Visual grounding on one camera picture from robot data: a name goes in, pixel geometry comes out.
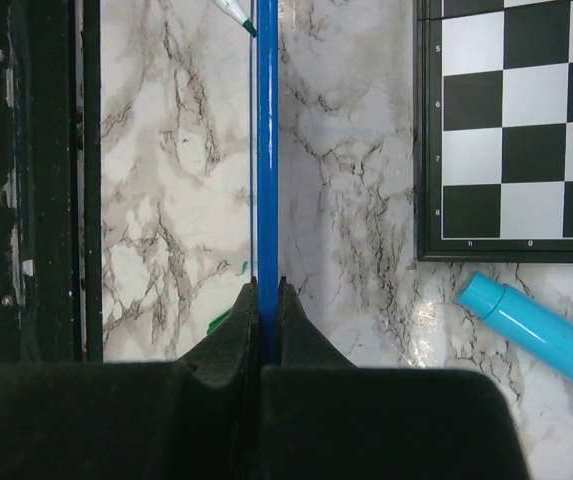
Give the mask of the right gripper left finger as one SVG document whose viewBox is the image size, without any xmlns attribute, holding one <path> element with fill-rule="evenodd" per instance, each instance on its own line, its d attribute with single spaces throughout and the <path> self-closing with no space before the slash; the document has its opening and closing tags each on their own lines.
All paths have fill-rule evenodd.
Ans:
<svg viewBox="0 0 573 480">
<path fill-rule="evenodd" d="M 0 364 L 0 479 L 245 479 L 257 286 L 175 361 Z"/>
</svg>

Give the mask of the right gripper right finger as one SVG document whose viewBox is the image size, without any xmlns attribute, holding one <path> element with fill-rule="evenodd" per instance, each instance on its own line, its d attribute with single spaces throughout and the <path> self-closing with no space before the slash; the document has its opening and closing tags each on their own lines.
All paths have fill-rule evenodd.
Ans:
<svg viewBox="0 0 573 480">
<path fill-rule="evenodd" d="M 278 361 L 261 372 L 267 479 L 525 479 L 507 403 L 460 369 L 359 368 L 279 287 Z"/>
</svg>

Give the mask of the green marker cap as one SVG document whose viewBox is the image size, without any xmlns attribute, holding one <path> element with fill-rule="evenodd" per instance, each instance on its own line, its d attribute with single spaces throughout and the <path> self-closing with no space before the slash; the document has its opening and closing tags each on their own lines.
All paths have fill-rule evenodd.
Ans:
<svg viewBox="0 0 573 480">
<path fill-rule="evenodd" d="M 229 314 L 230 311 L 227 310 L 212 320 L 208 325 L 207 334 L 211 335 L 226 320 Z"/>
</svg>

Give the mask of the white green marker pen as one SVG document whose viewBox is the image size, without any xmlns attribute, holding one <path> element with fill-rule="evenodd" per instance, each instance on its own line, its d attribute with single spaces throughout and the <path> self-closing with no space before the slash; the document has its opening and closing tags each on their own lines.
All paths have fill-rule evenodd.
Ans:
<svg viewBox="0 0 573 480">
<path fill-rule="evenodd" d="M 246 14 L 237 0 L 213 0 L 213 3 L 228 17 L 244 28 L 252 38 L 257 35 L 251 17 Z"/>
</svg>

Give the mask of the blue framed whiteboard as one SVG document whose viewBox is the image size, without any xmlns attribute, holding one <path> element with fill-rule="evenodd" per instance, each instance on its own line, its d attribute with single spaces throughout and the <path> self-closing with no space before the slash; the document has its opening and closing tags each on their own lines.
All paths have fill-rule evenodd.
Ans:
<svg viewBox="0 0 573 480">
<path fill-rule="evenodd" d="M 254 271 L 258 286 L 260 359 L 277 358 L 277 310 L 279 290 L 279 158 L 278 158 L 278 40 L 276 1 L 256 3 L 255 48 L 256 167 Z"/>
</svg>

